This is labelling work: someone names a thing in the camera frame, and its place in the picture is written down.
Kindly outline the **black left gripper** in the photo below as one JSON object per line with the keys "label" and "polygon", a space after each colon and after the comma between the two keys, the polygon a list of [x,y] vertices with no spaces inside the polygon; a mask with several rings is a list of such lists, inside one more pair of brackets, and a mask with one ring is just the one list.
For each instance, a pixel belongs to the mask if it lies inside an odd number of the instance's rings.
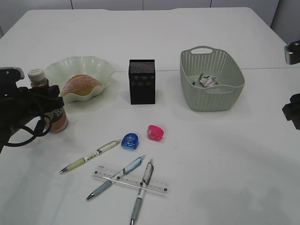
{"label": "black left gripper", "polygon": [[[8,141],[32,119],[28,91],[27,87],[17,87],[16,81],[12,78],[0,80],[0,139],[2,141]],[[43,112],[49,117],[63,115],[64,101],[60,97],[58,85],[32,85],[30,92],[37,98]]]}

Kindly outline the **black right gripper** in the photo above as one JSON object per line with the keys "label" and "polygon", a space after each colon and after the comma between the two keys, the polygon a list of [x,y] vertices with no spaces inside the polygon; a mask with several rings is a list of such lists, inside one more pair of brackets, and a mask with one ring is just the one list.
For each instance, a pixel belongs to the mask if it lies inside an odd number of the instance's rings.
{"label": "black right gripper", "polygon": [[287,121],[292,121],[297,130],[300,129],[300,94],[292,95],[290,103],[282,108]]}

